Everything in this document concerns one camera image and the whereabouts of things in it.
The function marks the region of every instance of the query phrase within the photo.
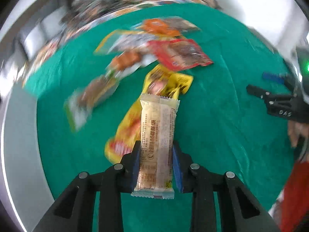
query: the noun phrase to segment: black triangular cutout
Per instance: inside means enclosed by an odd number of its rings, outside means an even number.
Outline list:
[[[240,187],[236,188],[236,194],[240,205],[241,214],[244,219],[258,216],[260,214],[260,211],[251,203]]]
[[[54,211],[56,216],[60,216],[66,219],[71,218],[77,192],[78,187],[75,187],[71,192],[67,193],[66,197],[64,197],[64,199]]]

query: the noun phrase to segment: metal pin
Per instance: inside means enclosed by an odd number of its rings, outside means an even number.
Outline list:
[[[235,177],[235,174],[233,172],[231,172],[231,171],[228,171],[226,173],[226,175],[227,175],[228,178],[234,178]]]
[[[120,164],[120,163],[115,164],[115,165],[114,165],[114,169],[115,169],[115,170],[121,170],[121,169],[123,169],[123,165]]]
[[[199,168],[200,168],[200,165],[199,165],[199,164],[196,164],[196,163],[192,163],[192,164],[190,165],[190,167],[191,167],[192,169],[196,170],[196,169],[199,169]]]
[[[87,172],[81,172],[79,173],[78,177],[81,178],[81,179],[84,179],[88,176],[88,173]]]

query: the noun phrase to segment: beige wrapper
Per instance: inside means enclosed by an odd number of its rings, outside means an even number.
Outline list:
[[[133,196],[172,199],[172,146],[179,100],[142,94],[140,171]]]

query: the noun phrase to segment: person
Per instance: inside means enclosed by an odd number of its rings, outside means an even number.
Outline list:
[[[289,121],[288,136],[294,148],[300,136],[307,140],[304,143],[305,149],[269,211],[282,232],[294,232],[297,227],[303,226],[303,221],[309,216],[309,124]]]

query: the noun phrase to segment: green surface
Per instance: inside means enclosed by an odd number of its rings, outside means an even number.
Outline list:
[[[39,97],[38,141],[55,198],[79,172],[98,173],[110,166],[104,145],[154,67],[152,64],[125,78],[114,95],[93,111],[86,125],[72,133],[64,101],[76,88],[104,73],[114,56],[95,56],[94,49],[115,29],[126,29],[146,18],[173,15],[202,29],[186,37],[195,39],[214,61],[211,66],[185,71],[194,80],[187,94],[180,95],[174,139],[194,162],[208,170],[235,172],[266,209],[275,201],[293,163],[287,123],[267,115],[264,102],[249,96],[246,86],[286,92],[282,85],[263,81],[262,72],[282,73],[287,68],[282,58],[271,53],[243,24],[192,3],[146,8],[105,22],[70,41],[29,79],[26,90]],[[173,200],[123,194],[125,231],[188,231],[191,196],[177,190]]]

